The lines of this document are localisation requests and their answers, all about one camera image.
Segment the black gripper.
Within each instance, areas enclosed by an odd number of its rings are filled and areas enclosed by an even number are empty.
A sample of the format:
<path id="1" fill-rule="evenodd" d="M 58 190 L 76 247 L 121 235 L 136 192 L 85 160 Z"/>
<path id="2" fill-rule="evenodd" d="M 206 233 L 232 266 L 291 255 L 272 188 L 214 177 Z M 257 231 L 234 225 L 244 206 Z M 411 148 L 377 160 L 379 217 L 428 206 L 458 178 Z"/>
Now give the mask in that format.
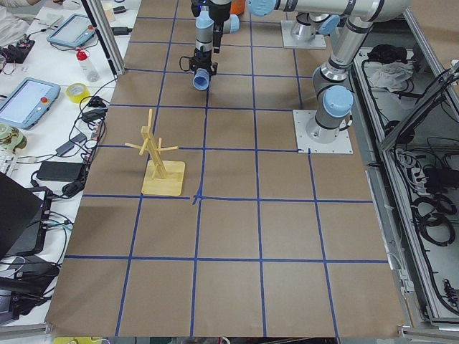
<path id="1" fill-rule="evenodd" d="M 196 72 L 198 69 L 207 71 L 211 76 L 216 75 L 218 68 L 217 62 L 212 62 L 212 51 L 204 51 L 204 48 L 194 49 L 193 56 L 189 59 L 189 69 Z"/>

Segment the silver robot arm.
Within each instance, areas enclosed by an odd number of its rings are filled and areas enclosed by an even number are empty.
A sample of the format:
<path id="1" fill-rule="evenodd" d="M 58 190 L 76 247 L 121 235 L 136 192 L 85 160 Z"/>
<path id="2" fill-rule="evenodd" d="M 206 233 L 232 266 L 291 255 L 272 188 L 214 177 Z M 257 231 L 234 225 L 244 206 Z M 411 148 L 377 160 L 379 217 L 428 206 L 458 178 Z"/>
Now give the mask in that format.
<path id="1" fill-rule="evenodd" d="M 410 1 L 249 1 L 251 14 L 267 16 L 272 11 L 296 11 L 309 14 L 343 14 L 346 24 L 333 46 L 328 60 L 316 69 L 313 86 L 318 109 L 308 121 L 308 136 L 319 143 L 331 143 L 339 127 L 350 113 L 353 94 L 342 85 L 366 36 L 375 22 L 387 22 L 400 15 Z"/>
<path id="2" fill-rule="evenodd" d="M 197 89 L 207 89 L 210 77 L 217 73 L 218 64 L 212 61 L 212 55 L 219 53 L 222 37 L 240 28 L 240 20 L 231 12 L 231 5 L 231 1 L 191 2 L 196 18 L 195 48 L 186 59 Z M 290 48 L 317 48 L 319 39 L 331 34 L 346 15 L 298 12 L 294 21 L 281 23 L 283 44 Z"/>

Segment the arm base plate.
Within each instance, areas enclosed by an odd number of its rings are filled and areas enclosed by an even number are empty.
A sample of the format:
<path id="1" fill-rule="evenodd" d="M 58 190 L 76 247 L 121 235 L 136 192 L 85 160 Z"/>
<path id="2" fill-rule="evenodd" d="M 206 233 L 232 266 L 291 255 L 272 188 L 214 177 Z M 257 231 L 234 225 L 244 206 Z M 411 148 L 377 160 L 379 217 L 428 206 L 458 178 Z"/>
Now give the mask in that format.
<path id="1" fill-rule="evenodd" d="M 297 21 L 282 20 L 281 33 L 283 47 L 287 49 L 325 49 L 326 40 L 317 34 L 311 25 L 303 25 Z"/>
<path id="2" fill-rule="evenodd" d="M 338 128 L 325 129 L 316 122 L 315 110 L 294 110 L 293 124 L 299 153 L 353 153 L 348 130 L 341 131 L 346 124 L 344 120 Z"/>

